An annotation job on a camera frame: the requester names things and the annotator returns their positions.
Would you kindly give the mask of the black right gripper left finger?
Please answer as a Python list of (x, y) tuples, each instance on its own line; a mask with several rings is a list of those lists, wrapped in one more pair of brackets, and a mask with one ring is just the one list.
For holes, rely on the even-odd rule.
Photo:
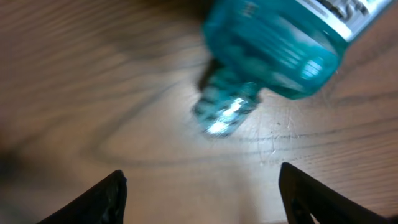
[(38, 224), (123, 224), (127, 179), (116, 170)]

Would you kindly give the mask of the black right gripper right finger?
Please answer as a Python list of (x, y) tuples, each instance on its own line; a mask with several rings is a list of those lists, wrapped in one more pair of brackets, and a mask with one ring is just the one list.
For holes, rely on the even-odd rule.
[(287, 162), (281, 165), (279, 189), (289, 224), (389, 222)]

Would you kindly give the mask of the blue liquid bottle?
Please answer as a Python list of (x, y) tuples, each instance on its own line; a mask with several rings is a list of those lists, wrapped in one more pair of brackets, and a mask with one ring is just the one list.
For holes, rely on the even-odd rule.
[(229, 136), (267, 88), (291, 100), (315, 94), (348, 47), (392, 0), (217, 0), (205, 21), (218, 63), (193, 114), (212, 136)]

